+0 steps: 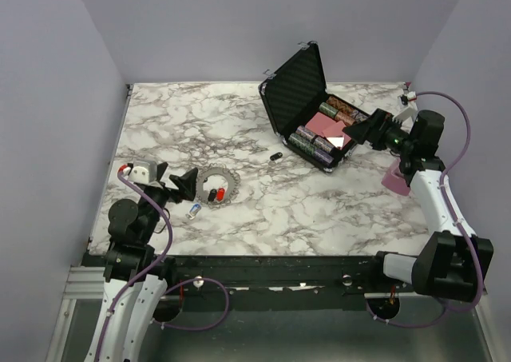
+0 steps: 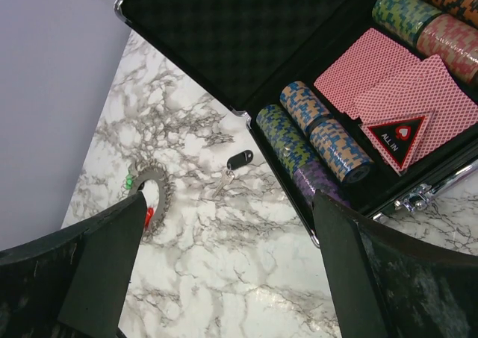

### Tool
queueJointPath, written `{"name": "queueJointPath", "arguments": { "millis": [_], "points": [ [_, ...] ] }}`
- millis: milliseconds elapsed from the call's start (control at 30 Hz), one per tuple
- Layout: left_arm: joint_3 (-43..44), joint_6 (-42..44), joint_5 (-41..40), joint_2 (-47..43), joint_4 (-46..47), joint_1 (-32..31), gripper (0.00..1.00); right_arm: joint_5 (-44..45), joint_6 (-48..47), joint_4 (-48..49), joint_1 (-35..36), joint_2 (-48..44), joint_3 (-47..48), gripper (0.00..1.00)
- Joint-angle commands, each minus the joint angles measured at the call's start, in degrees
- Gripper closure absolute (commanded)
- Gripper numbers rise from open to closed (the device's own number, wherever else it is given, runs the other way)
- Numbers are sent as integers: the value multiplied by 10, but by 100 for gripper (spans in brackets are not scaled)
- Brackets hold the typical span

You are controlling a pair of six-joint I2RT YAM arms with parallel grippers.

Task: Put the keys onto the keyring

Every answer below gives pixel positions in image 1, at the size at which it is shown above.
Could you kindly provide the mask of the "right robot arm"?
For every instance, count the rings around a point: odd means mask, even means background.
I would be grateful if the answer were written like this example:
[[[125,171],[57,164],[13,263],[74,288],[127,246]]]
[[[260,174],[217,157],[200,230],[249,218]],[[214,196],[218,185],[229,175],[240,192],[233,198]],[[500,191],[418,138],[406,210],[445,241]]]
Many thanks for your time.
[[[391,113],[375,110],[344,128],[352,141],[399,155],[399,171],[419,201],[430,239],[417,256],[380,252],[381,264],[367,272],[372,289],[383,292],[397,280],[421,295],[477,303],[493,256],[491,241],[478,237],[464,220],[450,190],[446,167],[437,157],[445,118],[421,110],[410,132]]]

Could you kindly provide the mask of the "black key fob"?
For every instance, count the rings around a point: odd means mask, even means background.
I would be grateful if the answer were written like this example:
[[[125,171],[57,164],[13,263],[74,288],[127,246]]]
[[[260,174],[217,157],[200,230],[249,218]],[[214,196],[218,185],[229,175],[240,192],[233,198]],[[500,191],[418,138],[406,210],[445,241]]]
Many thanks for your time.
[[[281,152],[278,152],[278,153],[274,153],[270,156],[270,160],[271,161],[277,161],[279,160],[281,157],[283,156],[283,154]]]

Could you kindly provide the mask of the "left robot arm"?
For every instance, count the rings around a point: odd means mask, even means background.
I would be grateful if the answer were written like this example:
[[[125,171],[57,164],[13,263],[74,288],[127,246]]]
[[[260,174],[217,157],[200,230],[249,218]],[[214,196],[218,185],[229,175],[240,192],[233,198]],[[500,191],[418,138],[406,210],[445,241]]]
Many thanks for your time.
[[[137,361],[158,300],[176,287],[175,260],[156,255],[149,241],[159,221],[172,231],[164,211],[168,203],[194,200],[198,170],[171,175],[169,188],[161,180],[167,167],[165,162],[134,161],[117,171],[140,198],[120,199],[108,212],[101,310],[87,361]]]

